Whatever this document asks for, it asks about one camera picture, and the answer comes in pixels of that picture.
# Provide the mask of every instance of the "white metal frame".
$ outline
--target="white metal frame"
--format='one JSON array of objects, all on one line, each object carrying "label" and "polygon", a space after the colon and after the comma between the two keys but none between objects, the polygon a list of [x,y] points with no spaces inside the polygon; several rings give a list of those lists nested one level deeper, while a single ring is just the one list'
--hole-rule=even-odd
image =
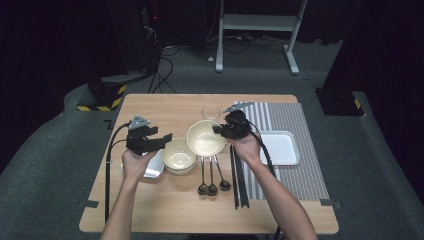
[{"label": "white metal frame", "polygon": [[293,75],[299,74],[299,68],[293,56],[293,47],[296,42],[297,33],[302,23],[308,0],[302,0],[299,12],[296,16],[275,16],[275,15],[246,15],[246,14],[224,14],[224,0],[221,0],[219,17],[219,37],[218,49],[216,53],[216,71],[224,70],[223,33],[224,29],[233,30],[261,30],[261,31],[282,31],[292,32],[289,45],[284,45],[284,53],[290,65]]}]

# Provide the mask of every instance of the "person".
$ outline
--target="person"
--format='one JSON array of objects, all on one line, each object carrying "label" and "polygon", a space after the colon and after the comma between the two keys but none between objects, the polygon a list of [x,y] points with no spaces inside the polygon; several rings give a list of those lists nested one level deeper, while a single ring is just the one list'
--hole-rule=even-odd
[{"label": "person", "polygon": [[[318,239],[303,206],[262,164],[260,145],[256,138],[249,134],[239,140],[227,141],[235,147],[237,154],[255,174],[284,236],[287,239]],[[100,239],[131,239],[132,210],[137,184],[155,154],[156,152],[152,152],[138,156],[128,149],[123,153],[124,180]]]}]

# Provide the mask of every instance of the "gray carpet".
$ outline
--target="gray carpet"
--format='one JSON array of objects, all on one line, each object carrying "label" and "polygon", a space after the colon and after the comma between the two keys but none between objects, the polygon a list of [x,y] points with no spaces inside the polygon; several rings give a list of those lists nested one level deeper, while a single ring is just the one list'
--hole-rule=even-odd
[{"label": "gray carpet", "polygon": [[[226,43],[231,51],[241,44]],[[424,209],[396,163],[365,94],[355,92],[366,116],[325,116],[314,88],[321,87],[340,44],[296,43],[302,73],[293,76],[281,45],[224,52],[215,72],[215,50],[181,48],[167,82],[177,93],[293,94],[302,103],[340,230],[320,239],[424,239]],[[176,52],[167,49],[164,55]],[[170,64],[162,60],[166,76]],[[125,94],[147,93],[150,78],[128,84]],[[86,86],[64,99],[65,111],[41,126],[0,176],[0,239],[98,239],[79,230],[83,208],[112,134],[107,120],[118,111],[79,112]],[[172,93],[163,84],[156,92]]]}]

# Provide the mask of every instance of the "wooden tabletop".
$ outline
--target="wooden tabletop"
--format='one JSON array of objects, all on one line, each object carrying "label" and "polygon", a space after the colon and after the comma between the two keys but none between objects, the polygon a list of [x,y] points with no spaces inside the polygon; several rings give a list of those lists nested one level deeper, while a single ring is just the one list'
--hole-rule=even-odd
[{"label": "wooden tabletop", "polygon": [[[128,123],[135,115],[148,119],[150,127],[158,126],[160,138],[173,133],[173,138],[185,138],[189,128],[202,120],[201,110],[206,105],[220,109],[230,107],[234,101],[297,103],[292,95],[238,95],[238,94],[129,94],[125,97],[115,123]],[[123,129],[115,141],[125,139]],[[110,171],[110,208],[115,202],[122,182],[120,165],[125,143],[118,143],[112,151]],[[229,146],[217,155],[222,174],[231,182]],[[104,227],[105,209],[105,156],[99,167],[89,200],[98,202],[97,208],[86,207],[80,222],[85,232],[101,232]],[[216,166],[214,183],[221,179]],[[210,182],[209,164],[205,164],[205,182]],[[201,183],[201,168],[196,166],[188,175],[177,176],[166,169],[157,179],[143,179],[138,185],[134,212],[133,232],[160,233],[243,233],[272,234],[277,224],[266,200],[250,199],[250,208],[234,206],[233,190],[219,191],[216,196],[200,196],[197,188]],[[338,223],[331,206],[321,206],[319,201],[301,201],[318,234],[334,234]]]}]

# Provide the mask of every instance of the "striped placemat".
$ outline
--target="striped placemat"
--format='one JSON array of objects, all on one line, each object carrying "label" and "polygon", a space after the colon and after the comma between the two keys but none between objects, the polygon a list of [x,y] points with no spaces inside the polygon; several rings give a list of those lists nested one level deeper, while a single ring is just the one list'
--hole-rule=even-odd
[{"label": "striped placemat", "polygon": [[[255,102],[243,108],[247,119],[259,131],[284,130],[293,133],[300,154],[299,164],[274,166],[277,179],[299,200],[329,199],[321,168],[300,103]],[[243,161],[243,171],[250,199],[265,199],[253,172]]]}]

